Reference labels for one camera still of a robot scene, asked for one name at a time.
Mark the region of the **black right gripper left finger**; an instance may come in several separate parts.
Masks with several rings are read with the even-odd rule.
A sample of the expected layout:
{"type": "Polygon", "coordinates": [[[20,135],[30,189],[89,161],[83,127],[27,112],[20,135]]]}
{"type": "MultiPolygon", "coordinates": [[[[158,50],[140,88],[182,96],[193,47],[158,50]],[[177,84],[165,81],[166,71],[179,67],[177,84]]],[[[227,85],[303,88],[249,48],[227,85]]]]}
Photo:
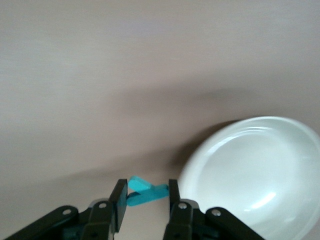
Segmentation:
{"type": "Polygon", "coordinates": [[[83,212],[60,206],[7,237],[8,240],[113,240],[126,212],[128,181],[119,179],[109,198],[97,199],[83,212]]]}

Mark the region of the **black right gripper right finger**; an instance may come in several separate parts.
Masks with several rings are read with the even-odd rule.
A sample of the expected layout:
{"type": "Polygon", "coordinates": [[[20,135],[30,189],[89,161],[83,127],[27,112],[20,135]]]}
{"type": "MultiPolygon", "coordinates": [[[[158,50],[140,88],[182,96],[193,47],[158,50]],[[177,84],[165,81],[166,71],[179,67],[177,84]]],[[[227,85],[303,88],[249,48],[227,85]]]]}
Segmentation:
{"type": "Polygon", "coordinates": [[[201,212],[198,203],[182,199],[178,181],[168,181],[169,221],[164,240],[262,240],[263,237],[222,207],[201,212]]]}

